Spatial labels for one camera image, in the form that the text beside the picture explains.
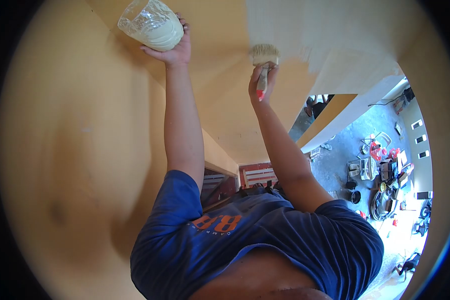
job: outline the window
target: window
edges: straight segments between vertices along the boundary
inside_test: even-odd
[[[422,159],[422,158],[426,158],[430,156],[430,151],[429,150],[425,150],[425,152],[422,153],[418,153],[418,159]]]
[[[418,143],[426,141],[426,140],[427,140],[427,136],[426,135],[422,135],[419,138],[415,139],[415,144],[418,144]]]
[[[415,122],[415,123],[412,124],[412,130],[417,129],[417,128],[419,128],[419,127],[422,126],[422,125],[423,125],[423,122],[422,122],[422,120],[420,119],[420,120],[418,120],[417,122]]]

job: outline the plastic container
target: plastic container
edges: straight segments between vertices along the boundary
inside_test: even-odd
[[[372,153],[378,157],[382,157],[387,155],[387,149],[385,148],[378,148],[372,151]]]
[[[388,159],[396,159],[397,155],[400,153],[400,148],[391,148],[388,154]]]
[[[159,0],[134,0],[117,26],[127,36],[162,52],[173,49],[183,37],[180,20]]]

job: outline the plastic chair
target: plastic chair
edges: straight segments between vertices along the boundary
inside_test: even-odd
[[[382,148],[386,148],[389,147],[390,144],[392,143],[392,139],[390,138],[390,136],[386,133],[384,133],[383,131],[381,131],[376,137],[375,137],[375,142],[379,143],[381,145]]]

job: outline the cable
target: cable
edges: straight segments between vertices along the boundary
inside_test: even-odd
[[[395,99],[388,101],[388,102],[385,103],[385,104],[382,104],[382,103],[373,103],[373,104],[368,104],[367,106],[368,106],[368,107],[370,107],[370,106],[372,106],[372,105],[383,105],[383,106],[385,106],[385,105],[388,105],[388,104],[394,102],[396,99],[399,99],[400,96],[402,96],[402,94],[400,94],[400,95],[399,95],[398,97],[396,97]]]

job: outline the raised arm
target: raised arm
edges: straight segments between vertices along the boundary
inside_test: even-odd
[[[176,14],[183,25],[183,38],[169,51],[159,52],[145,45],[140,46],[146,54],[165,63],[165,151],[167,170],[185,172],[202,190],[204,182],[204,137],[198,117],[197,106],[190,82],[190,25]]]
[[[260,66],[253,70],[248,94],[260,124],[271,166],[294,208],[312,213],[317,207],[333,198],[313,177],[310,159],[288,136],[276,113],[270,107],[270,94],[273,92],[278,68],[269,72],[267,93],[262,101],[258,101],[255,90],[261,70]]]

